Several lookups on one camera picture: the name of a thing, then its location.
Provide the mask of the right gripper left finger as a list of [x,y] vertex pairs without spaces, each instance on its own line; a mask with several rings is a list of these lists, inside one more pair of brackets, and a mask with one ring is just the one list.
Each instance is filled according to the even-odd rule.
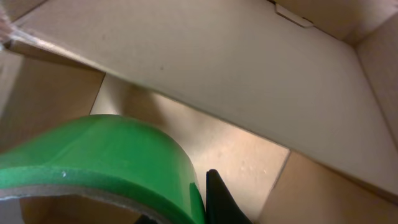
[[146,216],[146,215],[141,215],[135,222],[134,224],[159,224],[156,220]]

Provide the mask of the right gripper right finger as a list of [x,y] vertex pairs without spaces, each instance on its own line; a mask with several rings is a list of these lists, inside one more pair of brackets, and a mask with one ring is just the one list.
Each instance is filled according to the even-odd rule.
[[206,172],[206,220],[208,224],[252,224],[215,169]]

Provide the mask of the green tape roll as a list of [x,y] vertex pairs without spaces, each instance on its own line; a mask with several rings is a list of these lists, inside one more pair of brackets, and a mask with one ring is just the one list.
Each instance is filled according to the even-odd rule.
[[204,223],[197,177],[167,134],[111,114],[63,124],[1,155],[1,188],[66,185],[131,199],[171,223]]

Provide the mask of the open cardboard box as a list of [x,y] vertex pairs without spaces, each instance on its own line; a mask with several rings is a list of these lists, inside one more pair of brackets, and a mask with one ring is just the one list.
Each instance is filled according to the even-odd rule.
[[[269,1],[2,1],[1,147],[97,114],[151,125],[259,223],[397,222],[397,17],[353,47]],[[102,190],[1,188],[50,223],[155,211]]]

